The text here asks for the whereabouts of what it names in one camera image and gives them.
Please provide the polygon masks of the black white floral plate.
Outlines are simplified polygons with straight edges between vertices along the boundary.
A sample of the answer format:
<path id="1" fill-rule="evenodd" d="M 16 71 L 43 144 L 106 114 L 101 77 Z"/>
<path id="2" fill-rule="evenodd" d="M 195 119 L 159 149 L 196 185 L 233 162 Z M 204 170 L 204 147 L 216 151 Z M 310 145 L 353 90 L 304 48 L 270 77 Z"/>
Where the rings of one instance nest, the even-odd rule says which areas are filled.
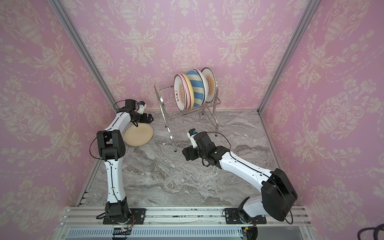
<path id="1" fill-rule="evenodd" d="M 198 73 L 198 75 L 201 78 L 202 83 L 203 83 L 204 94 L 205 94 L 204 101 L 203 101 L 203 105 L 204 105 L 207 102 L 207 100 L 208 100 L 209 84 L 208 84 L 208 81 L 207 81 L 206 77 L 203 75 L 203 73 L 201 71 L 199 71 L 198 69 L 194 69 L 194 71 Z"/>

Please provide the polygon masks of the blue white striped plate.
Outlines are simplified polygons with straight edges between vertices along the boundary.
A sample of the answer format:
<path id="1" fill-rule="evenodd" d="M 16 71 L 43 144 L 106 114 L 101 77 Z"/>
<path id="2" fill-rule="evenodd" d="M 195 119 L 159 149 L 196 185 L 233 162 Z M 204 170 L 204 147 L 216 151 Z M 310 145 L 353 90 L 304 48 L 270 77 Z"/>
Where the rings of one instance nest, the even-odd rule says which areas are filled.
<path id="1" fill-rule="evenodd" d="M 191 86 L 194 92 L 194 108 L 200 107 L 205 100 L 205 89 L 203 85 L 203 81 L 200 75 L 196 71 L 188 71 L 187 77 L 190 80 Z"/>

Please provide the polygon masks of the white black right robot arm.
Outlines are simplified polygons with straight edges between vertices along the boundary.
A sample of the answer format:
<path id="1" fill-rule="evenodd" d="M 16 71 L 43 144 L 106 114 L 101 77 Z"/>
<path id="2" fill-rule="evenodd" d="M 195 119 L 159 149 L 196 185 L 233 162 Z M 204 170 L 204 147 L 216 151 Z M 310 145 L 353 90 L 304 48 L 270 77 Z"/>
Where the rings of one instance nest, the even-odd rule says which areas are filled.
<path id="1" fill-rule="evenodd" d="M 228 171 L 245 180 L 256 188 L 261 195 L 247 197 L 238 207 L 242 222 L 250 223 L 258 216 L 271 216 L 283 222 L 291 215 L 291 208 L 298 199 L 297 192 L 286 173 L 276 168 L 268 170 L 258 167 L 234 154 L 231 149 L 216 146 L 208 132 L 198 133 L 195 129 L 188 131 L 191 146 L 183 149 L 187 161 L 202 159 L 205 167 L 214 166 Z"/>

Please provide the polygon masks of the pink plate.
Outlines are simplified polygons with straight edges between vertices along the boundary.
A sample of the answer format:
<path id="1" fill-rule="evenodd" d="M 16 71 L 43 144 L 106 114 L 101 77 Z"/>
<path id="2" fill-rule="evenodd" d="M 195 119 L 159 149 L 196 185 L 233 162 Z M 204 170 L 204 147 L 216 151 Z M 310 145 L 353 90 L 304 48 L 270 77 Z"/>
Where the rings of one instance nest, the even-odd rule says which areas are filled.
<path id="1" fill-rule="evenodd" d="M 182 77 L 183 84 L 184 84 L 184 89 L 185 89 L 185 92 L 186 92 L 187 105 L 186 105 L 186 109 L 185 110 L 189 110 L 189 107 L 190 107 L 190 93 L 189 93 L 189 90 L 188 90 L 188 85 L 187 85 L 187 82 L 186 82 L 185 78 L 182 76 L 182 74 L 180 74 L 180 75 Z"/>

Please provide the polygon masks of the orange sunburst plate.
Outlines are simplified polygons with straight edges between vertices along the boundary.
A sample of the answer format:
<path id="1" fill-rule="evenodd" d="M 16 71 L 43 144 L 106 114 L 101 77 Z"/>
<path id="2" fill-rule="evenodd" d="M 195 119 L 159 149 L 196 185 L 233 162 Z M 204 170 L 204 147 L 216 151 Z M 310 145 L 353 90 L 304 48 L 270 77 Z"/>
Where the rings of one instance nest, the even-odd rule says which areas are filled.
<path id="1" fill-rule="evenodd" d="M 174 77 L 174 96 L 178 109 L 182 112 L 187 108 L 187 92 L 185 78 L 176 74 Z"/>
<path id="2" fill-rule="evenodd" d="M 206 103 L 211 103 L 215 99 L 218 91 L 218 84 L 216 81 L 216 77 L 214 75 L 214 72 L 208 67 L 205 67 L 202 69 L 202 74 L 205 76 L 207 80 L 208 90 L 209 90 Z"/>

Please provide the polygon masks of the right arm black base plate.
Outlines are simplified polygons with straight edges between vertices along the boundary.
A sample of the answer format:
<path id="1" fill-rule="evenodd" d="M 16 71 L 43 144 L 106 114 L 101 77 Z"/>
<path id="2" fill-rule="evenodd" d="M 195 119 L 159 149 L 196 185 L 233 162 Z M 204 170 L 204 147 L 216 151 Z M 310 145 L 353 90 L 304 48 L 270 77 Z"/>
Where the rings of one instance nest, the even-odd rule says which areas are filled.
<path id="1" fill-rule="evenodd" d="M 244 212 L 239 211 L 238 208 L 225 208 L 222 212 L 226 218 L 227 225 L 265 225 L 267 223 L 264 215 L 256 217 L 248 217 Z"/>

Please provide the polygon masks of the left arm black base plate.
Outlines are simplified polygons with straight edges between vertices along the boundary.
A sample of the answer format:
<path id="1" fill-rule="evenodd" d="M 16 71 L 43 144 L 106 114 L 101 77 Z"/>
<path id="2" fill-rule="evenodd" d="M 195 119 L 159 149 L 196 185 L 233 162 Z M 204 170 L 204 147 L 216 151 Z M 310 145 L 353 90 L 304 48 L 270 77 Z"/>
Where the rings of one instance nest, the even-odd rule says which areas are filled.
<path id="1" fill-rule="evenodd" d="M 108 218 L 103 219 L 103 224 L 104 225 L 143 225 L 144 220 L 146 217 L 146 210 L 145 208 L 134 208 L 130 209 L 133 217 L 130 217 L 128 220 L 121 220 L 121 221 L 115 221 L 115 220 L 110 220 Z"/>

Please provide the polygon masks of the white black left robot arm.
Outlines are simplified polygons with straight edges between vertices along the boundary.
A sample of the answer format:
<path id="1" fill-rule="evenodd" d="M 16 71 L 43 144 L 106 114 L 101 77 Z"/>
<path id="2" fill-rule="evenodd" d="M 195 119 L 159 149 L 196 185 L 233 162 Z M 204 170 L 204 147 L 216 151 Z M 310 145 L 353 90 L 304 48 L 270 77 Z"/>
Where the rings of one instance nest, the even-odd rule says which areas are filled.
<path id="1" fill-rule="evenodd" d="M 103 215 L 106 223 L 134 225 L 134 216 L 128 206 L 123 186 L 122 164 L 126 154 L 126 145 L 122 132 L 129 123 L 135 127 L 150 124 L 154 119 L 151 114 L 144 113 L 146 104 L 133 99 L 124 100 L 125 105 L 117 109 L 116 117 L 106 129 L 97 132 L 95 140 L 98 144 L 99 157 L 106 167 L 108 181 L 108 197 Z"/>

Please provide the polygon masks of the yellow plate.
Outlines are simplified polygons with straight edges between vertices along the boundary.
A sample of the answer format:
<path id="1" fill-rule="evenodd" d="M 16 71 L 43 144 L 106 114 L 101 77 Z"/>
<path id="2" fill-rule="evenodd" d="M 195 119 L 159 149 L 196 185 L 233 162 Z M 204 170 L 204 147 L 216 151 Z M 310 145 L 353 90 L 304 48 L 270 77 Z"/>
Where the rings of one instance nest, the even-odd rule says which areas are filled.
<path id="1" fill-rule="evenodd" d="M 188 90 L 190 93 L 190 107 L 189 107 L 189 109 L 192 109 L 194 107 L 194 104 L 195 104 L 195 95 L 194 95 L 193 86 L 191 84 L 190 79 L 188 78 L 188 76 L 186 74 L 182 74 L 182 76 L 185 78 L 187 85 L 188 85 Z"/>

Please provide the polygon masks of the cream plate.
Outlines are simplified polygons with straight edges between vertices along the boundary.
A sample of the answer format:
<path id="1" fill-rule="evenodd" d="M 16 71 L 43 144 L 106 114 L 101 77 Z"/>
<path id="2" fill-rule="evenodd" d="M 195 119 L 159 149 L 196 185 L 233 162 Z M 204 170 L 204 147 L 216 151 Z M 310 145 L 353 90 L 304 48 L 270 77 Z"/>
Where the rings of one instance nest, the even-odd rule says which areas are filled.
<path id="1" fill-rule="evenodd" d="M 129 146 L 138 147 L 148 143 L 153 135 L 154 130 L 149 124 L 139 124 L 126 130 L 124 140 Z"/>

